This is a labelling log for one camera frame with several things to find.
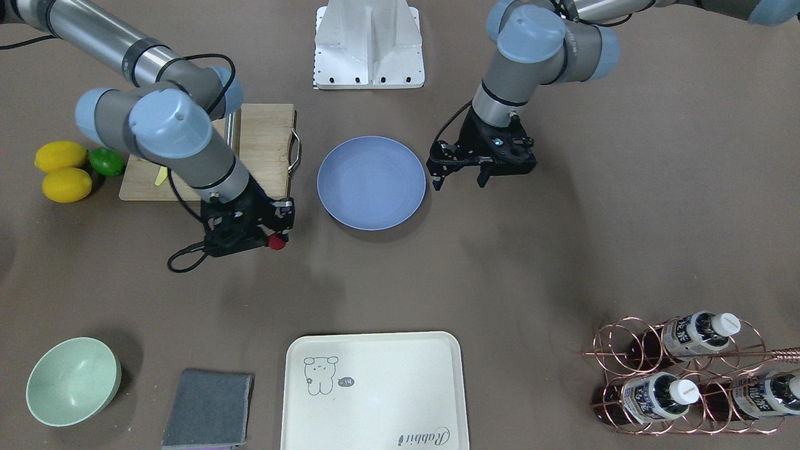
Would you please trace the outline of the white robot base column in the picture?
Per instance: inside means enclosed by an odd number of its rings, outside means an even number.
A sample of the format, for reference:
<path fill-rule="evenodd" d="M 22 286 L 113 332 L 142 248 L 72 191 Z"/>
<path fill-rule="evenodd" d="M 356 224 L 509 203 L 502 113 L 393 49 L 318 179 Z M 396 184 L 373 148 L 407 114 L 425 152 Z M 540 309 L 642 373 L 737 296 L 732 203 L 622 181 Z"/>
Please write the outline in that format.
<path fill-rule="evenodd" d="M 424 86 L 418 8 L 406 1 L 329 1 L 315 18 L 314 88 Z"/>

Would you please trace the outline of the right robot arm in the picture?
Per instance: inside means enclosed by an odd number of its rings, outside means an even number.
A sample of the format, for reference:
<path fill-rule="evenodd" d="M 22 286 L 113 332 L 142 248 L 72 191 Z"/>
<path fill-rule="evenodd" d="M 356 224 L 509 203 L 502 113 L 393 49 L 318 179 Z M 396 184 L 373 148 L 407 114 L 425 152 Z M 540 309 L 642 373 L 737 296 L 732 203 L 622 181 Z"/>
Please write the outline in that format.
<path fill-rule="evenodd" d="M 94 142 L 165 166 L 200 197 L 204 239 L 192 251 L 285 247 L 293 200 L 271 199 L 213 128 L 242 106 L 233 67 L 201 68 L 89 1 L 3 1 L 2 23 L 72 44 L 134 86 L 86 92 L 76 123 Z"/>

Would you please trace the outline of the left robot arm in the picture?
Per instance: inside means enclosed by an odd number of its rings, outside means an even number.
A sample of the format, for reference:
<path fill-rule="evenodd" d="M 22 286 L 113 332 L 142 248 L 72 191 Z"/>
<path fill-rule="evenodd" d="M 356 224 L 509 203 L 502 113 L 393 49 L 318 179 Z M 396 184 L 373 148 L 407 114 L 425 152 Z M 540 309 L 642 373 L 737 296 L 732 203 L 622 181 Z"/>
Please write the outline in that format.
<path fill-rule="evenodd" d="M 426 168 L 439 191 L 448 176 L 478 168 L 477 185 L 491 178 L 525 176 L 536 168 L 534 139 L 520 114 L 538 86 L 602 79 L 615 68 L 620 43 L 614 27 L 671 1 L 498 1 L 486 31 L 496 52 L 456 142 L 436 136 Z"/>

